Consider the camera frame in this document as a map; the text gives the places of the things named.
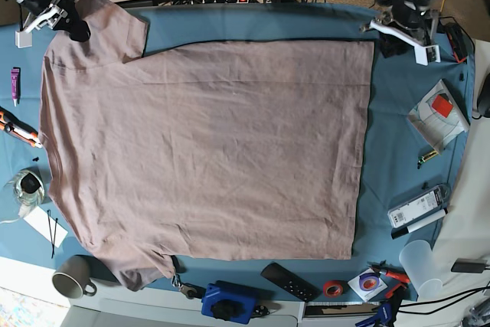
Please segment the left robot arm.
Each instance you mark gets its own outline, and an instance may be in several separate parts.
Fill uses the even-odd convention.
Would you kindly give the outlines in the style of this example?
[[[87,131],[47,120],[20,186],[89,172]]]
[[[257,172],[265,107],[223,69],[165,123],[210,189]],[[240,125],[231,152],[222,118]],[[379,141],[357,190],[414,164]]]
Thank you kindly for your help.
[[[378,31],[386,55],[397,53],[402,44],[407,44],[413,48],[417,64],[439,63],[435,36],[440,11],[432,3],[433,0],[374,0],[381,10],[360,31]]]

